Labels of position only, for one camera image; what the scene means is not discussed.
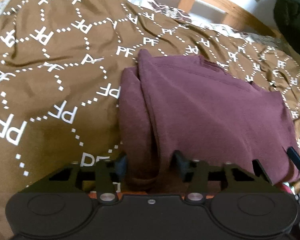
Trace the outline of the brown PF patterned blanket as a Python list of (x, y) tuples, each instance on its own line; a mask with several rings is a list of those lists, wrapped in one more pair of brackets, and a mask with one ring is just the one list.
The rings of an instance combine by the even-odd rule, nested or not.
[[(123, 150), (121, 76), (153, 57), (202, 56), (232, 77), (279, 92), (300, 152), (300, 65), (285, 52), (197, 27), (127, 0), (11, 0), (0, 16), (0, 239), (10, 196), (67, 163), (94, 167)], [(123, 190), (181, 192), (164, 180)]]

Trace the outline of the maroon long-sleeve shirt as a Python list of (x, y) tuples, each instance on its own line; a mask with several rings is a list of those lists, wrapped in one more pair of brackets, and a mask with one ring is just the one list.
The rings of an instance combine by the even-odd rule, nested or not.
[(168, 177), (173, 152), (247, 171), (258, 159), (275, 184), (296, 181), (286, 150), (296, 147), (292, 117), (279, 92), (232, 77), (202, 56), (153, 57), (121, 76), (119, 128), (127, 176), (145, 185)]

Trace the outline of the floral white bed sheet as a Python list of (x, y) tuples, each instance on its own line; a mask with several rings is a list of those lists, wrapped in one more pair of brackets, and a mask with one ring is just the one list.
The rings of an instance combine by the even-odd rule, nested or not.
[[(156, 0), (159, 3), (163, 3), (165, 5), (169, 5), (172, 7), (178, 8), (179, 0)], [(256, 16), (259, 20), (261, 20), (264, 24), (269, 27), (277, 27), (273, 21), (273, 7), (275, 0), (232, 0), (233, 2), (237, 3), (238, 5), (243, 6), (244, 9), (252, 12), (254, 16)], [(207, 3), (202, 2), (201, 0), (195, 0), (195, 3), (190, 10), (190, 12), (186, 12), (193, 17), (193, 23), (219, 23), (221, 24), (221, 20), (224, 17), (224, 11), (210, 6)], [(254, 31), (250, 27), (245, 28), (243, 31), (246, 32), (254, 32), (259, 34), (258, 32)]]

